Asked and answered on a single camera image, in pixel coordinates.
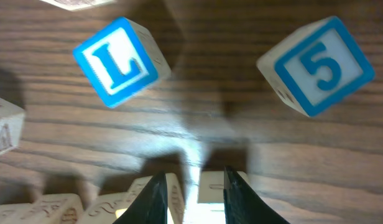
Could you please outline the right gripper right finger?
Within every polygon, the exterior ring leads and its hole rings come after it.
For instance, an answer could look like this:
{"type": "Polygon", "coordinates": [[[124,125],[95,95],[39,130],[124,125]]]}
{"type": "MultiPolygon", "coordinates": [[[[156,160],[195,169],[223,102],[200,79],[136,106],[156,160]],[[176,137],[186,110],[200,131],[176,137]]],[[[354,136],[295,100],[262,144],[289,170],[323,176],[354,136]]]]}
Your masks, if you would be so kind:
{"type": "Polygon", "coordinates": [[[290,224],[270,208],[231,166],[224,167],[226,224],[290,224]]]}

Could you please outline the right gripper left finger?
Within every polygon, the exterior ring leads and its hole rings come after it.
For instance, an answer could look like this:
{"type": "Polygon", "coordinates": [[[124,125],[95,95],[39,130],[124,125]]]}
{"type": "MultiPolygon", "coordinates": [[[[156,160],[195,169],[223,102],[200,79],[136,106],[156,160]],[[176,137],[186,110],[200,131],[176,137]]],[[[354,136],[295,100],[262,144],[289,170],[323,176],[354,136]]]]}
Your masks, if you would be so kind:
{"type": "Polygon", "coordinates": [[[164,172],[136,179],[129,188],[130,205],[113,224],[167,224],[168,192],[164,172]]]}

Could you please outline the yellow O block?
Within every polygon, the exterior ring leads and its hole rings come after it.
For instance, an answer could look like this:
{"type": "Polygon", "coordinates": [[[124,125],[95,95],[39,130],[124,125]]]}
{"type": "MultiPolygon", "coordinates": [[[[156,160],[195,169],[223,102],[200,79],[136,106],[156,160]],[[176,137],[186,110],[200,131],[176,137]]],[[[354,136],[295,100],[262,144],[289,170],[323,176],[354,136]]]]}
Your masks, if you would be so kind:
{"type": "Polygon", "coordinates": [[[26,224],[75,224],[84,212],[77,194],[43,195],[19,218],[26,224]]]}
{"type": "MultiPolygon", "coordinates": [[[[174,173],[166,173],[165,176],[167,181],[168,192],[167,223],[181,224],[183,223],[185,203],[180,189],[180,184],[177,176],[174,173]]],[[[126,203],[127,205],[123,205],[122,208],[116,211],[117,219],[129,207],[130,203],[126,203]]]]}

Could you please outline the blue T block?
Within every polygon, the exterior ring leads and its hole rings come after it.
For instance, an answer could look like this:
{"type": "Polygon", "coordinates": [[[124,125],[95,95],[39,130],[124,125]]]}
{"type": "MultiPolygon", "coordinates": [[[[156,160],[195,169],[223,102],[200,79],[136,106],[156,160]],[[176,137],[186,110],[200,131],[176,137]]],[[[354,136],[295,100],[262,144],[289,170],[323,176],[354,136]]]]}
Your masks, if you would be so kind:
{"type": "Polygon", "coordinates": [[[224,171],[204,171],[191,188],[185,207],[185,224],[225,224],[224,171]]]}

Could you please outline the green R block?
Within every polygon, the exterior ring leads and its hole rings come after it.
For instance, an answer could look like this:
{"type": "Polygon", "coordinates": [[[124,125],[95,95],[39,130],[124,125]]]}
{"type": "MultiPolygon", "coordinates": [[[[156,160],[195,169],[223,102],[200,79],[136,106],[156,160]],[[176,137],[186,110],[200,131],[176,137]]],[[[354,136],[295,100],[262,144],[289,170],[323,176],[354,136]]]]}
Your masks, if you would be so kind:
{"type": "Polygon", "coordinates": [[[28,208],[30,208],[31,205],[31,203],[0,205],[0,224],[10,223],[16,220],[28,208]]]}

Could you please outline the green B block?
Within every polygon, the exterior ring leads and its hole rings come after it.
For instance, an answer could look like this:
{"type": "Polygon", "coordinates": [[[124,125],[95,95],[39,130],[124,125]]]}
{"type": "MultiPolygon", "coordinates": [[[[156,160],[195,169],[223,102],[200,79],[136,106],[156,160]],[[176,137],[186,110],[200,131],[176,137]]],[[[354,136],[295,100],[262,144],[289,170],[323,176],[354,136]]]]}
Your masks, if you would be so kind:
{"type": "Polygon", "coordinates": [[[76,224],[112,224],[116,219],[116,211],[127,205],[127,192],[100,195],[86,209],[76,224]]]}

